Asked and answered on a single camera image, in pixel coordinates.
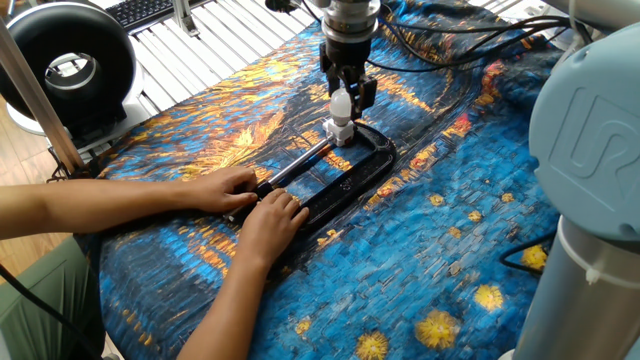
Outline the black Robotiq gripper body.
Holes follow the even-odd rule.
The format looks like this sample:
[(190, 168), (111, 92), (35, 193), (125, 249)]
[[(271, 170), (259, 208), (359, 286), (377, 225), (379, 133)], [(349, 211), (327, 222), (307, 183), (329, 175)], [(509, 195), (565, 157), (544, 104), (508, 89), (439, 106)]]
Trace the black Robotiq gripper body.
[(355, 84), (362, 74), (366, 74), (364, 64), (370, 52), (371, 38), (355, 42), (349, 39), (344, 42), (342, 39), (335, 40), (326, 35), (324, 43), (320, 46), (321, 71), (329, 66), (336, 66), (341, 81), (346, 85)]

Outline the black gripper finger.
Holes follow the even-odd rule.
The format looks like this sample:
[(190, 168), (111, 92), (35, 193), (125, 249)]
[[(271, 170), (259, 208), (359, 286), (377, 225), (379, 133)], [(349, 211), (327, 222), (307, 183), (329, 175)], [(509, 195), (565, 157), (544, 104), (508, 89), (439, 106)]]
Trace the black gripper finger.
[(354, 115), (361, 115), (364, 110), (374, 105), (377, 85), (377, 79), (372, 76), (362, 74), (359, 77), (354, 95)]
[(327, 81), (328, 96), (331, 97), (333, 93), (341, 87), (339, 69), (336, 66), (329, 66), (326, 69), (322, 69), (322, 72)]

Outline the person's left hand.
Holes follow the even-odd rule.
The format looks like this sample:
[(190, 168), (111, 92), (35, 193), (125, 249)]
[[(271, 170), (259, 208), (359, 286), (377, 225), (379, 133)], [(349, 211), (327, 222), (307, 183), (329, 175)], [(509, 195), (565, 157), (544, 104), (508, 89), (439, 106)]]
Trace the person's left hand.
[(247, 167), (227, 167), (195, 180), (178, 184), (185, 208), (209, 213), (227, 213), (257, 201), (255, 171)]

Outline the person's right hand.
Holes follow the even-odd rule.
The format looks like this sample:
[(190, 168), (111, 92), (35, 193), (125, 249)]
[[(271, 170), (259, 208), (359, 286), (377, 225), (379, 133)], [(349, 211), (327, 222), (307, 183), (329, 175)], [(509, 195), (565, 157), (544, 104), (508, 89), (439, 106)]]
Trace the person's right hand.
[(287, 191), (272, 191), (245, 219), (233, 261), (269, 269), (308, 216), (309, 209)]

